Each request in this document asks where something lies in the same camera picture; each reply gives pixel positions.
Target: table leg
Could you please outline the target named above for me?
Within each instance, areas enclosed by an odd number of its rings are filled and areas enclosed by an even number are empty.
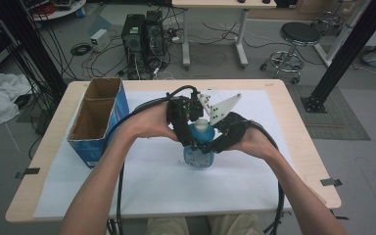
[[[237,52],[239,54],[241,66],[243,68],[246,67],[249,64],[249,62],[247,61],[247,58],[246,58],[246,53],[244,52],[243,44],[242,44],[248,14],[249,14],[249,9],[245,9],[243,11],[242,17],[241,17],[241,25],[240,25],[239,36],[238,36],[238,38],[236,38],[236,48],[237,48]]]
[[[326,53],[325,50],[323,50],[320,44],[314,45],[315,50],[317,51],[320,58],[323,60],[327,67],[331,65],[332,60],[335,58],[335,55],[338,53],[338,51],[341,49],[341,46],[344,44],[348,36],[353,31],[353,28],[355,27],[358,19],[361,17],[365,9],[368,7],[369,3],[369,0],[365,0],[359,6],[357,6],[357,11],[354,14],[352,14],[349,21],[344,25],[344,28],[341,30],[340,34],[337,37],[337,40],[332,45],[328,53]]]
[[[189,42],[188,42],[188,9],[184,9],[184,33],[183,33],[183,42],[182,42],[182,65],[189,69],[191,64],[189,56]]]

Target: hand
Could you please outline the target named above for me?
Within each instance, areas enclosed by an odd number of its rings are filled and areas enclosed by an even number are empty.
[[[138,138],[167,137],[178,141],[175,132],[166,122],[167,102],[162,102],[154,107],[142,111],[128,119],[121,128],[130,128],[131,133]]]
[[[239,150],[265,161],[279,153],[261,131],[252,127],[249,127],[243,138],[228,150]]]

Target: white paper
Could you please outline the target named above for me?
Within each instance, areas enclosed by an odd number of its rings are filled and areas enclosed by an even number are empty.
[[[129,109],[163,97],[166,91],[126,91]],[[277,118],[263,90],[205,90],[211,103],[235,94],[243,98],[233,112],[253,119],[271,134],[292,165]],[[188,92],[181,93],[189,97]],[[44,183],[34,218],[64,217],[90,169],[67,142],[72,121]],[[278,201],[277,179],[267,164],[239,151],[215,154],[213,165],[187,165],[180,143],[166,138],[138,139],[125,161],[121,200],[122,217],[198,215],[273,211]],[[116,214],[117,190],[110,215]]]

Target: black tape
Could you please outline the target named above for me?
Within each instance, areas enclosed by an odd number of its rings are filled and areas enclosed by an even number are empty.
[[[334,185],[335,187],[343,185],[340,179],[321,179],[320,182],[322,183],[323,186],[329,186],[329,185]]]
[[[38,174],[40,168],[26,168],[23,173],[18,172],[15,177],[23,179],[26,174]]]

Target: floor mat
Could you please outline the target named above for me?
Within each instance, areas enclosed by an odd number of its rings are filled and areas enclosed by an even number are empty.
[[[338,87],[329,95],[324,106],[326,114],[307,113],[301,97],[308,97],[314,86],[287,86],[312,139],[371,140]]]

